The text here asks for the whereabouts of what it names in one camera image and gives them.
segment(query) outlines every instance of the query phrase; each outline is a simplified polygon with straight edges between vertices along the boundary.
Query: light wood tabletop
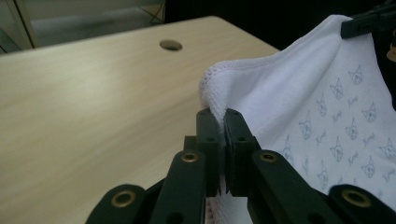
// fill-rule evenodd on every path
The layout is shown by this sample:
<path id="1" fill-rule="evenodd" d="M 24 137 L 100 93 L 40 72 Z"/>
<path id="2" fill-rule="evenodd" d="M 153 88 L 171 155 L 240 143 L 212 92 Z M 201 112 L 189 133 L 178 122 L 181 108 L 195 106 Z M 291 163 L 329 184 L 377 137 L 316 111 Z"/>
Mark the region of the light wood tabletop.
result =
<path id="1" fill-rule="evenodd" d="M 85 223 L 117 185 L 149 188 L 195 135 L 205 70 L 275 52 L 207 17 L 0 57 L 0 223 Z"/>

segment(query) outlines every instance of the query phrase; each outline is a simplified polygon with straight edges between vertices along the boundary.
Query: fabric fold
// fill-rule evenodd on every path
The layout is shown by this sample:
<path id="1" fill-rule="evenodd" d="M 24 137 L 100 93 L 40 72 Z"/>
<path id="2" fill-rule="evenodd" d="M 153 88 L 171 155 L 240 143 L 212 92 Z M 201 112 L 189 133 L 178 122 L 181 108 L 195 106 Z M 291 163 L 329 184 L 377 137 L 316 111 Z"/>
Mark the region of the fabric fold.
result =
<path id="1" fill-rule="evenodd" d="M 348 20 L 331 15 L 269 57 L 214 64 L 200 83 L 202 107 L 220 125 L 227 108 L 241 112 L 262 148 L 284 155 L 312 188 L 356 185 L 396 210 L 396 113 L 371 35 L 341 38 Z M 247 212 L 246 201 L 218 205 Z"/>

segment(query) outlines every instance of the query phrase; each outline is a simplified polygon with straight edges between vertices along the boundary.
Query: screw hole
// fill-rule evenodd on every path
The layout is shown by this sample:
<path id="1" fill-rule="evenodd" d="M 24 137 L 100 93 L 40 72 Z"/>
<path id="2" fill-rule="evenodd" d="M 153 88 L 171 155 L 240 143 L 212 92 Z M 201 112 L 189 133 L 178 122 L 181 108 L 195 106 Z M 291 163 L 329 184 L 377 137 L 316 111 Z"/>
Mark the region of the screw hole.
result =
<path id="1" fill-rule="evenodd" d="M 277 156 L 269 152 L 262 153 L 261 158 L 263 161 L 269 161 L 269 162 L 275 162 L 277 160 Z"/>
<path id="2" fill-rule="evenodd" d="M 185 162 L 194 162 L 198 161 L 198 155 L 194 153 L 186 153 L 181 157 L 181 159 Z"/>
<path id="3" fill-rule="evenodd" d="M 367 195 L 354 189 L 343 189 L 343 191 L 341 191 L 341 195 L 347 202 L 358 207 L 370 207 L 372 205 Z"/>
<path id="4" fill-rule="evenodd" d="M 183 221 L 184 217 L 180 213 L 171 213 L 166 218 L 166 224 L 181 224 Z"/>
<path id="5" fill-rule="evenodd" d="M 133 203 L 135 198 L 136 195 L 133 191 L 124 190 L 114 195 L 114 197 L 111 199 L 111 203 L 115 207 L 125 207 Z"/>
<path id="6" fill-rule="evenodd" d="M 175 40 L 163 40 L 160 42 L 160 46 L 163 49 L 171 51 L 180 51 L 183 49 L 183 46 Z"/>

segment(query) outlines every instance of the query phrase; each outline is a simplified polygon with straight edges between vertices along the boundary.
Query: glass cabinet door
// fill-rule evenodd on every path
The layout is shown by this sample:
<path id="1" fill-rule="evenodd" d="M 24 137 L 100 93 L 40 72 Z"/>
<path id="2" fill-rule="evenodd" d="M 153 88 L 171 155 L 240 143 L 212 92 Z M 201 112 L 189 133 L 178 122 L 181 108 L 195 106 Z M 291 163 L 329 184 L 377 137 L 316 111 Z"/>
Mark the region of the glass cabinet door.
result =
<path id="1" fill-rule="evenodd" d="M 0 55 L 31 48 L 13 1 L 0 1 Z"/>

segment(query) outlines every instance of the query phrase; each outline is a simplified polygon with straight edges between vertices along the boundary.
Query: blue fox print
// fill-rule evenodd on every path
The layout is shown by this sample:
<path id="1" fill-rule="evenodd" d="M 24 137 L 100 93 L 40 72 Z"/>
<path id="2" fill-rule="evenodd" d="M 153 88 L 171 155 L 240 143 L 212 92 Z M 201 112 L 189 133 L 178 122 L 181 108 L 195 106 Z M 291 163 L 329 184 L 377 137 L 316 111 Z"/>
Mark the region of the blue fox print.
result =
<path id="1" fill-rule="evenodd" d="M 352 120 L 352 125 L 350 127 L 346 127 L 346 133 L 352 140 L 358 137 L 358 127 L 356 126 L 355 119 Z"/>
<path id="2" fill-rule="evenodd" d="M 391 175 L 396 175 L 395 169 L 391 169 L 389 172 L 383 174 L 382 177 L 383 177 L 383 178 L 385 179 L 385 181 L 387 181 L 387 183 L 388 183 L 389 180 L 390 180 L 390 176 L 391 176 Z"/>
<path id="3" fill-rule="evenodd" d="M 340 140 L 337 137 L 337 143 L 335 147 L 331 147 L 332 155 L 335 157 L 337 161 L 343 159 L 343 149 L 341 148 Z"/>
<path id="4" fill-rule="evenodd" d="M 299 124 L 300 124 L 300 130 L 303 133 L 304 139 L 305 140 L 308 139 L 312 133 L 310 111 L 308 111 L 308 114 L 306 115 L 306 120 L 303 122 L 299 122 Z"/>
<path id="5" fill-rule="evenodd" d="M 359 65 L 358 69 L 355 72 L 348 72 L 350 78 L 354 85 L 359 85 L 363 81 L 363 75 L 361 74 L 361 66 Z"/>
<path id="6" fill-rule="evenodd" d="M 390 138 L 388 139 L 388 144 L 384 147 L 380 147 L 389 159 L 396 157 L 396 148 L 393 146 Z"/>
<path id="7" fill-rule="evenodd" d="M 322 117 L 326 116 L 327 113 L 326 103 L 324 102 L 323 98 L 324 98 L 324 93 L 322 94 L 320 101 L 317 101 L 317 104 L 319 106 L 318 110 Z"/>
<path id="8" fill-rule="evenodd" d="M 283 148 L 283 150 L 281 151 L 281 153 L 283 155 L 283 157 L 285 157 L 285 159 L 291 164 L 294 165 L 293 162 L 293 157 L 291 155 L 291 150 L 290 150 L 290 137 L 288 136 L 288 138 L 286 139 L 286 143 L 285 143 L 285 147 Z"/>
<path id="9" fill-rule="evenodd" d="M 309 164 L 309 159 L 308 159 L 308 157 L 305 157 L 305 160 L 303 163 L 303 169 L 305 171 L 305 175 L 308 175 L 308 171 L 309 171 L 308 164 Z"/>
<path id="10" fill-rule="evenodd" d="M 318 174 L 318 179 L 319 179 L 321 188 L 326 189 L 327 184 L 329 183 L 329 174 L 327 173 L 326 167 L 324 167 L 323 161 L 322 161 L 322 171 L 320 174 Z"/>
<path id="11" fill-rule="evenodd" d="M 361 111 L 368 122 L 373 122 L 376 119 L 375 104 L 372 103 L 369 110 Z"/>
<path id="12" fill-rule="evenodd" d="M 337 100 L 343 97 L 343 86 L 341 85 L 340 78 L 337 79 L 337 84 L 335 86 L 330 85 L 330 88 L 332 89 L 332 93 Z"/>
<path id="13" fill-rule="evenodd" d="M 361 169 L 367 175 L 367 177 L 369 177 L 369 178 L 373 177 L 373 175 L 375 173 L 375 167 L 374 167 L 373 158 L 371 156 L 370 156 L 369 163 L 367 165 L 362 166 Z"/>

